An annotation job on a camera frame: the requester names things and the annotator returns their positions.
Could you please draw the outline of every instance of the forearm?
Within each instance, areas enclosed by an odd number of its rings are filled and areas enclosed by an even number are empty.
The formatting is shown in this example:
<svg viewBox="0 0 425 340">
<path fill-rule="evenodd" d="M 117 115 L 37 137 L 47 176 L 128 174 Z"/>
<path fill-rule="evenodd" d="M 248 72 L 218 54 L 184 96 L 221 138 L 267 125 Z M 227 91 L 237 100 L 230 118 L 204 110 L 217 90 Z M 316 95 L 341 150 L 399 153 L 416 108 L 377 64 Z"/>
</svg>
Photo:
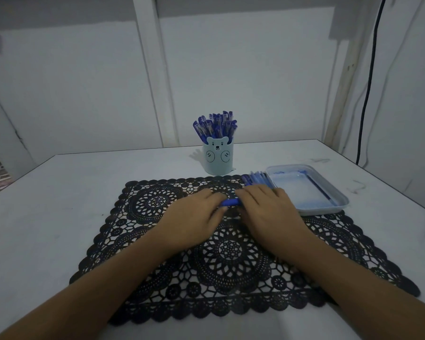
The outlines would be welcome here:
<svg viewBox="0 0 425 340">
<path fill-rule="evenodd" d="M 285 251 L 291 262 L 329 293 L 366 338 L 425 339 L 424 303 L 320 239 L 306 237 L 295 251 Z"/>
<path fill-rule="evenodd" d="M 149 231 L 0 334 L 7 339 L 92 339 L 170 252 Z"/>
</svg>

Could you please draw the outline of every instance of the left hand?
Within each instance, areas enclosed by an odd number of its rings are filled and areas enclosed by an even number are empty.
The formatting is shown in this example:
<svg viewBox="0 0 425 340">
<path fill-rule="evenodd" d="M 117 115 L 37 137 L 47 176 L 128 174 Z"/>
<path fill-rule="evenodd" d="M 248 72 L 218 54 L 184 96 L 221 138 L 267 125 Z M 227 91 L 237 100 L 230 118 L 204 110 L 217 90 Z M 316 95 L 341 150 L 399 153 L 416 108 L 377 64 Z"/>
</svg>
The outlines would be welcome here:
<svg viewBox="0 0 425 340">
<path fill-rule="evenodd" d="M 207 240 L 219 225 L 227 207 L 213 211 L 227 199 L 209 188 L 174 201 L 159 223 L 147 234 L 157 237 L 172 254 Z"/>
</svg>

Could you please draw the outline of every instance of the bundle of pens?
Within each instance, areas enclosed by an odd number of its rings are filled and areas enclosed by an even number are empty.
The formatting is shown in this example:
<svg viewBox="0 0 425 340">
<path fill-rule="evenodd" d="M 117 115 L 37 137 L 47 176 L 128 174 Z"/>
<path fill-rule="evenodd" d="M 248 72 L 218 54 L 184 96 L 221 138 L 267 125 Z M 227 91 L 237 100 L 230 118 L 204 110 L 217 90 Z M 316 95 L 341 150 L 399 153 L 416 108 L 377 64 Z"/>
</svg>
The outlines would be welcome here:
<svg viewBox="0 0 425 340">
<path fill-rule="evenodd" d="M 204 144 L 208 144 L 206 139 L 228 137 L 228 144 L 233 140 L 234 133 L 238 126 L 233 120 L 233 112 L 224 111 L 222 114 L 209 114 L 209 119 L 203 115 L 198 117 L 198 121 L 193 122 L 193 128 Z"/>
<path fill-rule="evenodd" d="M 250 172 L 250 174 L 243 174 L 241 176 L 241 179 L 245 186 L 256 185 L 260 183 L 262 185 L 266 185 L 267 187 L 271 189 L 276 188 L 275 185 L 272 183 L 272 181 L 268 178 L 268 176 L 264 172 L 256 172 L 256 173 Z M 220 205 L 221 206 L 236 206 L 236 205 L 242 205 L 242 204 L 238 198 L 234 198 L 234 199 L 224 200 Z"/>
</svg>

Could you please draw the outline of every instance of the black lace placemat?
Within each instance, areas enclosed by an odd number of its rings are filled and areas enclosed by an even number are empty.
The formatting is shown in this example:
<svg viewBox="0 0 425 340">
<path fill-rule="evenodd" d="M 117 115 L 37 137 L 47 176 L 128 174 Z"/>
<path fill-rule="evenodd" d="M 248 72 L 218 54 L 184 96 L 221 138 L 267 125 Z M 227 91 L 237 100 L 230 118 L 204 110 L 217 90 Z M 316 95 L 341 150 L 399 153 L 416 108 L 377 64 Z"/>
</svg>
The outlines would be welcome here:
<svg viewBox="0 0 425 340">
<path fill-rule="evenodd" d="M 234 198 L 234 190 L 243 185 L 239 175 L 128 182 L 69 283 L 139 239 L 174 200 L 203 188 Z M 303 219 L 312 232 L 345 256 L 406 292 L 420 295 L 419 288 L 343 211 Z M 230 311 L 245 314 L 250 308 L 257 312 L 269 307 L 302 309 L 307 303 L 323 306 L 325 302 L 332 300 L 320 287 L 254 241 L 232 207 L 209 240 L 162 263 L 110 323 L 143 323 L 150 318 L 161 322 L 189 314 L 224 316 Z"/>
</svg>

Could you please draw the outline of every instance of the light blue pen holder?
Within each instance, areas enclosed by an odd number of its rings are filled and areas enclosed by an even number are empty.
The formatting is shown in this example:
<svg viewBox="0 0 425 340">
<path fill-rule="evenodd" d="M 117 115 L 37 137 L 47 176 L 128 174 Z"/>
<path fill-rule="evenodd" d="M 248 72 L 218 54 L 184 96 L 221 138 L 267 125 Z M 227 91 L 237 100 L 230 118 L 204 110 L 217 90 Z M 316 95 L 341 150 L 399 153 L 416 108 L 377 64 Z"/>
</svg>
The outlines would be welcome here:
<svg viewBox="0 0 425 340">
<path fill-rule="evenodd" d="M 203 155 L 205 156 L 205 171 L 211 175 L 225 175 L 233 170 L 233 141 L 228 143 L 228 137 L 208 137 L 203 144 Z"/>
</svg>

